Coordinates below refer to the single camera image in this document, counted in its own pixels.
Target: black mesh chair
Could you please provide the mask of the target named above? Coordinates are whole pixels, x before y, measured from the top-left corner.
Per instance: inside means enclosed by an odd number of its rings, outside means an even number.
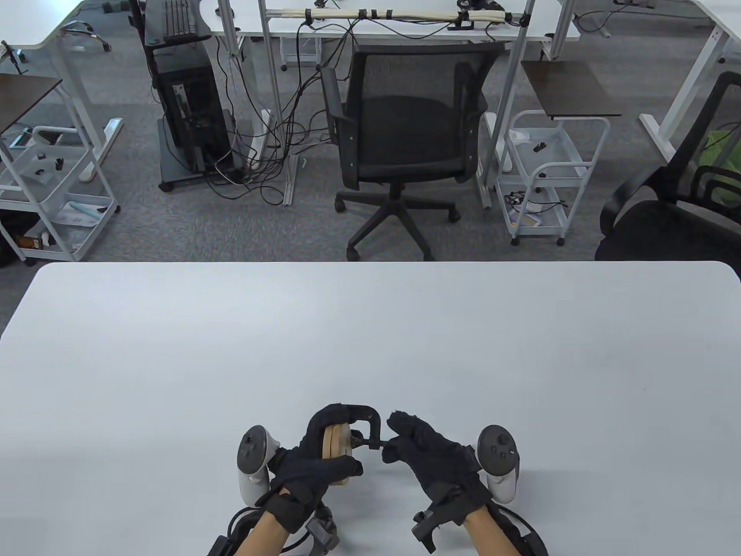
[[[455,203],[406,197],[402,190],[410,182],[451,177],[464,182],[476,172],[479,119],[487,108],[481,87],[503,50],[498,43],[358,47],[345,103],[334,70],[322,69],[329,133],[339,146],[342,182],[356,191],[360,182],[391,187],[388,195],[337,194],[337,212],[345,210],[345,201],[379,207],[348,242],[348,260],[360,259],[355,246],[392,214],[422,249],[424,259],[434,260],[408,209],[444,210],[451,222],[461,216]]]
[[[618,219],[644,185],[657,198]],[[713,219],[680,201],[711,211]],[[741,76],[726,72],[671,161],[629,179],[607,201],[599,217],[605,238],[594,258],[716,260],[741,277],[741,234],[732,222],[741,224]]]

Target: cart wheel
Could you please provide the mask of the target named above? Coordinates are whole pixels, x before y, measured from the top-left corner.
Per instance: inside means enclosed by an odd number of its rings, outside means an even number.
[[[348,247],[346,255],[350,262],[358,262],[360,260],[360,253],[354,247]]]

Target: wooden disc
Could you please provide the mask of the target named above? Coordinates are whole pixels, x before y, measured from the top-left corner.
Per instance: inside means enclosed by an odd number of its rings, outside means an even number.
[[[322,442],[322,459],[326,460],[342,455],[352,455],[353,448],[350,444],[350,438],[350,425],[347,423],[328,426],[325,429],[324,441]],[[348,481],[349,478],[332,484],[338,486],[346,485]]]
[[[332,433],[335,425],[329,425],[325,428],[325,437],[322,441],[322,459],[328,460],[332,457]]]

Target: black glove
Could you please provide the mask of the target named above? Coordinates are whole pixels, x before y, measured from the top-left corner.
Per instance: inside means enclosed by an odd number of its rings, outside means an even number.
[[[403,411],[392,413],[387,423],[399,436],[383,448],[383,461],[409,465],[432,500],[431,508],[455,500],[452,521],[461,525],[469,513],[491,500],[491,493],[479,479],[481,466],[471,447],[448,440],[425,421]]]
[[[346,406],[330,404],[311,418],[306,435],[296,448],[279,449],[268,463],[275,478],[270,482],[270,491],[256,505],[273,514],[288,532],[301,528],[330,484],[363,474],[363,465],[351,456],[322,459],[325,429],[353,422]],[[289,494],[280,494],[283,488]]]

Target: computer tower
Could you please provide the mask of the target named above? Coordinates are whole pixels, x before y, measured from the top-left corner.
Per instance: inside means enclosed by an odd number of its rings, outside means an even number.
[[[194,173],[233,166],[227,130],[213,68],[203,42],[153,51],[153,80],[162,101],[173,147],[181,149]]]

